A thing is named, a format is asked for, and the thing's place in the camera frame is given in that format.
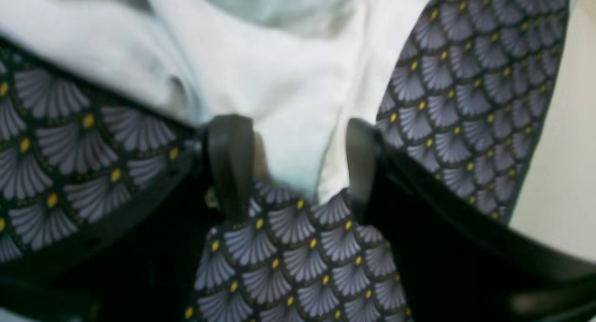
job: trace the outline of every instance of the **fan pattern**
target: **fan pattern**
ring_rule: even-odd
[[[568,0],[432,0],[377,125],[455,194],[506,222],[547,113]]]
[[[0,263],[115,212],[189,131],[0,42]]]
[[[378,127],[506,222],[554,88],[568,0],[432,0]],[[177,165],[189,131],[0,44],[0,263],[85,229]],[[185,320],[411,320],[389,243],[347,191],[312,206],[255,182],[251,220],[213,228]],[[215,207],[213,197],[206,205]]]

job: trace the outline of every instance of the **white fabric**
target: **white fabric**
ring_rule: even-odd
[[[356,8],[353,0],[208,0],[237,18],[305,37],[332,37]]]
[[[0,321],[2,322],[34,322],[19,315],[15,315],[6,309],[0,308]]]
[[[191,125],[233,112],[253,118],[271,178],[324,202],[348,185],[347,121],[374,122],[428,2],[353,1],[353,16],[325,38],[255,25],[207,0],[147,0],[150,10],[0,0],[0,34]]]

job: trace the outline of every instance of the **wall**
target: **wall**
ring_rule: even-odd
[[[575,0],[553,102],[512,226],[596,261],[596,0]]]

